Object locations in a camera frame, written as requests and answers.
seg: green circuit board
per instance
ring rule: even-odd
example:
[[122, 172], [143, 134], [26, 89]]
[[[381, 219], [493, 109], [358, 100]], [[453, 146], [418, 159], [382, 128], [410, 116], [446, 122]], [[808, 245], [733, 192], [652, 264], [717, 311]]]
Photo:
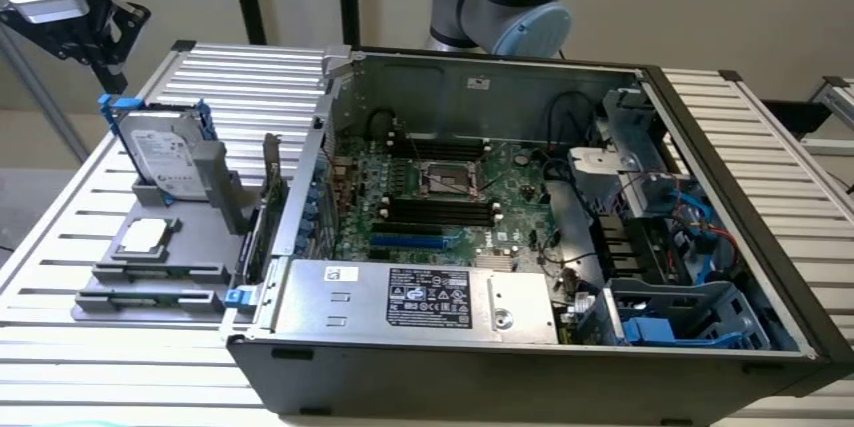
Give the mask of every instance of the green circuit board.
[[[532, 154], [532, 148], [500, 142], [476, 161], [396, 158], [385, 145], [361, 138], [341, 139], [335, 158], [341, 214], [335, 258], [542, 272], [540, 254], [530, 245], [532, 232], [544, 242], [554, 231], [554, 221], [541, 190], [541, 164], [532, 161]], [[441, 249], [378, 247], [372, 245], [372, 236], [374, 224], [384, 222], [380, 212], [388, 196], [497, 203], [504, 218], [493, 227], [441, 226], [448, 244]]]

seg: slotted metal table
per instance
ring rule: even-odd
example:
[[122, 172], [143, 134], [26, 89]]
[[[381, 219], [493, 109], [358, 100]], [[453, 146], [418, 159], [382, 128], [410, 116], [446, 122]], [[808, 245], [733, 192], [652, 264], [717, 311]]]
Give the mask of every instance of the slotted metal table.
[[[205, 98], [247, 184], [263, 176], [274, 132], [293, 171], [319, 86], [323, 50], [198, 44], [173, 52], [139, 97]], [[666, 71], [828, 312], [854, 342], [852, 205], [744, 84]], [[135, 198], [135, 174], [109, 136], [0, 270], [0, 426], [89, 420], [145, 426], [438, 425], [279, 419], [223, 347], [217, 324], [77, 322], [90, 279]], [[854, 425], [854, 379], [807, 398], [765, 399], [718, 427]]]

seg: warning label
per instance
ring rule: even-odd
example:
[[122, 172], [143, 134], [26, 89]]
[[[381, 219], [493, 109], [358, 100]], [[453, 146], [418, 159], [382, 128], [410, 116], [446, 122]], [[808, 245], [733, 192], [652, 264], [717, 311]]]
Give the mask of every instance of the warning label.
[[469, 272], [392, 269], [386, 320], [396, 327], [472, 329]]

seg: motherboard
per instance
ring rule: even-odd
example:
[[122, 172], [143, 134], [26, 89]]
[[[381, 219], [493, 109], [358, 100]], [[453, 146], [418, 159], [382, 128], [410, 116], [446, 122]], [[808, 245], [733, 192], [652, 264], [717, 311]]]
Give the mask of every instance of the motherboard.
[[540, 149], [396, 140], [339, 139], [335, 258], [557, 275], [541, 255], [558, 239]]

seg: white sticker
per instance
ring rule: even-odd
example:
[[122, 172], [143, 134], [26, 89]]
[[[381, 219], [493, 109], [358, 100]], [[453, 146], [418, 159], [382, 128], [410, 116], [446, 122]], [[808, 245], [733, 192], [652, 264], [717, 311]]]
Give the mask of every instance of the white sticker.
[[185, 139], [158, 130], [135, 130], [131, 136], [158, 187], [178, 199], [205, 199], [205, 186]]
[[490, 90], [490, 79], [470, 77], [466, 86], [473, 90]]
[[339, 267], [330, 265], [323, 274], [323, 280], [327, 282], [358, 282], [359, 267]]

